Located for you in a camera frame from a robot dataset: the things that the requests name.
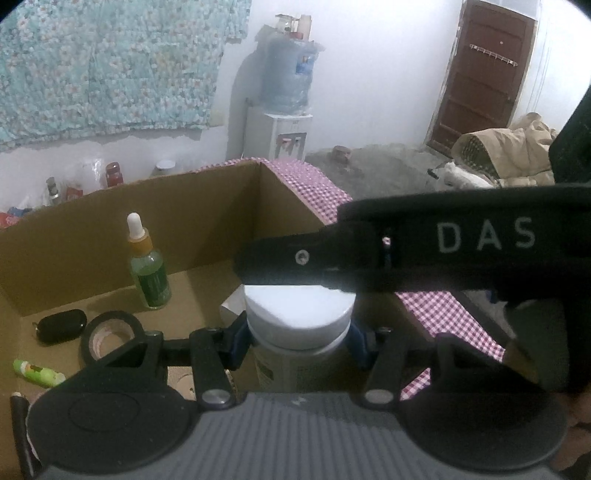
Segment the red checkered tablecloth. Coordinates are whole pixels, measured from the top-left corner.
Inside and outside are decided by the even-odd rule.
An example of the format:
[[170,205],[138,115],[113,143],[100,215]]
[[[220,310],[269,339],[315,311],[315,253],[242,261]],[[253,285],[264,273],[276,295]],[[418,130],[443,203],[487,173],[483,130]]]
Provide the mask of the red checkered tablecloth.
[[[293,190],[302,201],[315,210],[326,223],[336,221],[337,207],[350,202],[351,197],[333,184],[318,168],[298,160],[264,160],[277,177]],[[404,306],[411,312],[431,335],[449,332],[472,344],[482,352],[501,360],[504,349],[498,345],[446,291],[424,291],[397,293]],[[401,398],[412,397],[429,385],[429,370],[425,370],[403,391]]]

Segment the plastic jar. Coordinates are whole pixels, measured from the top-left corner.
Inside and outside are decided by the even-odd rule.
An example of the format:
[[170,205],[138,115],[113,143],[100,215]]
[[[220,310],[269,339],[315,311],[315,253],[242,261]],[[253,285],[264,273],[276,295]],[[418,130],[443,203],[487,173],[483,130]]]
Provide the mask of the plastic jar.
[[174,160],[160,160],[152,172],[153,177],[164,177],[178,173],[178,166]]
[[355,294],[320,286],[245,286],[261,388],[322,390],[340,368]]

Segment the metal rivet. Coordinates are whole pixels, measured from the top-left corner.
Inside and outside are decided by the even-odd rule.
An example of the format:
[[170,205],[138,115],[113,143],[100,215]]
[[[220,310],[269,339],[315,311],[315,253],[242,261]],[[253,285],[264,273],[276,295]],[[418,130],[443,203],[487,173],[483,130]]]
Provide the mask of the metal rivet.
[[375,388],[374,390],[365,392],[365,400],[374,405],[386,405],[386,403],[394,400],[394,394],[389,390]]
[[298,265],[306,265],[310,261],[310,254],[308,250],[299,250],[295,255],[295,263]]
[[228,403],[231,395],[230,392],[221,388],[212,388],[203,392],[201,398],[205,403],[209,403],[210,405],[224,405],[224,403]]

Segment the wooden door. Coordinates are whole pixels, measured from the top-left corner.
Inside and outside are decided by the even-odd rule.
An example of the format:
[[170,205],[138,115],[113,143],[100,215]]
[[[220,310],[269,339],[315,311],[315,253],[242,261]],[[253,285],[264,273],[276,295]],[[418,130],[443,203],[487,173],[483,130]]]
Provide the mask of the wooden door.
[[534,23],[511,10],[468,0],[427,145],[450,156],[460,135],[508,126],[529,60]]

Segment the concrete floor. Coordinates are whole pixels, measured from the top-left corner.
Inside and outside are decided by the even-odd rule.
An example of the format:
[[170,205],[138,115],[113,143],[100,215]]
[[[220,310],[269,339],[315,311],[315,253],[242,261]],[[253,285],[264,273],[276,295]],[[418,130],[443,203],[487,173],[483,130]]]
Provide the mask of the concrete floor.
[[449,159],[434,151],[401,144],[370,145],[352,151],[347,165],[330,158],[330,150],[308,154],[306,161],[324,172],[353,199],[434,191],[428,168]]

